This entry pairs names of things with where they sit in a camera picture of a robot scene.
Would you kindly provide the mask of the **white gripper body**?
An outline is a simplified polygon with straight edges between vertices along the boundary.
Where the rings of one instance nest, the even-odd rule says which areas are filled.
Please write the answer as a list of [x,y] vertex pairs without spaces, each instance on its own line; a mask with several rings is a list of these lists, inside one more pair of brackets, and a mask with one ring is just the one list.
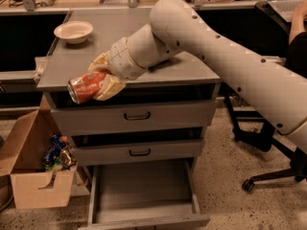
[[110,71],[120,79],[136,80],[146,72],[130,56],[128,39],[126,37],[113,43],[108,54],[107,62]]

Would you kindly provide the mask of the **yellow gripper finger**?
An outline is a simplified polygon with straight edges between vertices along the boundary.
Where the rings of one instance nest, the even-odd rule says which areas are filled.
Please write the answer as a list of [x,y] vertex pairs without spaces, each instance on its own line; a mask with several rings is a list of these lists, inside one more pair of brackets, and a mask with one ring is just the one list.
[[89,72],[107,72],[107,71],[109,71],[108,59],[109,59],[109,52],[101,53],[88,66],[88,71]]
[[94,95],[96,101],[106,101],[126,87],[126,82],[116,76],[107,74],[103,82],[100,84],[100,90]]

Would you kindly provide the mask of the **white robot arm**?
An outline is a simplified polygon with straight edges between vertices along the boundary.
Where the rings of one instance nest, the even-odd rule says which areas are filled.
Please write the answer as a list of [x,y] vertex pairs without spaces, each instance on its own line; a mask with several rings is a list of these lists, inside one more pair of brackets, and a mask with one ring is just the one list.
[[149,23],[90,64],[122,80],[180,52],[199,58],[282,135],[307,151],[307,79],[219,35],[182,0],[159,0]]

